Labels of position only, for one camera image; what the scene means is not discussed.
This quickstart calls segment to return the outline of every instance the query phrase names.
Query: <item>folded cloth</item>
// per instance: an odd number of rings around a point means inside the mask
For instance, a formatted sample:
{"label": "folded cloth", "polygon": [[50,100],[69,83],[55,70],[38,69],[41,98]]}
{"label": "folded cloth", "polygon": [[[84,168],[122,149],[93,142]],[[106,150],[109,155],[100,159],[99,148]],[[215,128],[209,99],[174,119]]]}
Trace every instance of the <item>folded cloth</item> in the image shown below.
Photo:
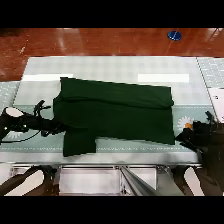
{"label": "folded cloth", "polygon": [[54,118],[69,128],[64,156],[96,152],[98,137],[174,145],[171,88],[61,78]]}

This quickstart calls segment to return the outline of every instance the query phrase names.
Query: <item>blue round object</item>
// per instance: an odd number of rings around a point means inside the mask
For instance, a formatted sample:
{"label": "blue round object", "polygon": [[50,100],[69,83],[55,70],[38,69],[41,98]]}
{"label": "blue round object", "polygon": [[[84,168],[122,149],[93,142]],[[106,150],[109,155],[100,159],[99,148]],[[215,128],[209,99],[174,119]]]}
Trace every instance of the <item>blue round object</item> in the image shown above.
{"label": "blue round object", "polygon": [[180,40],[182,38],[182,34],[180,32],[177,32],[177,31],[170,31],[168,33],[168,37],[171,39],[171,40]]}

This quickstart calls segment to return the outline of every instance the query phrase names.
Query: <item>dark green shirt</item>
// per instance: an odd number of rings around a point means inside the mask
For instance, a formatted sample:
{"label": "dark green shirt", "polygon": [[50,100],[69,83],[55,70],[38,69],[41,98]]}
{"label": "dark green shirt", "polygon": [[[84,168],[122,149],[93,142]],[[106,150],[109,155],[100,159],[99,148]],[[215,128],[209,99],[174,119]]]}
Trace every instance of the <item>dark green shirt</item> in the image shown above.
{"label": "dark green shirt", "polygon": [[53,111],[71,156],[96,152],[97,137],[174,145],[172,106],[170,87],[61,78]]}

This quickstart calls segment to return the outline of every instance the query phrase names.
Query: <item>reddish brown floor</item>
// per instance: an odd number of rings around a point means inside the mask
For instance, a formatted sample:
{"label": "reddish brown floor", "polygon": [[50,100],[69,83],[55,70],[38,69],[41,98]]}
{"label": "reddish brown floor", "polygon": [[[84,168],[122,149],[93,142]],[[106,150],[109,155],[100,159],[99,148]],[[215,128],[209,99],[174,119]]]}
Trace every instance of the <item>reddish brown floor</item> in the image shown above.
{"label": "reddish brown floor", "polygon": [[20,80],[32,56],[174,55],[224,57],[219,28],[21,28],[0,30],[0,81]]}

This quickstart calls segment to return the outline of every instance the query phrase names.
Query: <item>wire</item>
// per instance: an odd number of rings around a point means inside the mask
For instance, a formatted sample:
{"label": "wire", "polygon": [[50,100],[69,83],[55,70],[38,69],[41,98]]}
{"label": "wire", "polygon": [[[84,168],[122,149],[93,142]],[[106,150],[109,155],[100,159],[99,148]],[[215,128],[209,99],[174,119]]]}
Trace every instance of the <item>wire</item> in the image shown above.
{"label": "wire", "polygon": [[0,143],[13,143],[13,142],[24,142],[24,141],[27,141],[31,138],[33,138],[34,136],[38,135],[41,131],[38,131],[36,134],[30,136],[29,138],[25,138],[25,139],[22,139],[22,140],[18,140],[18,141],[1,141]]}

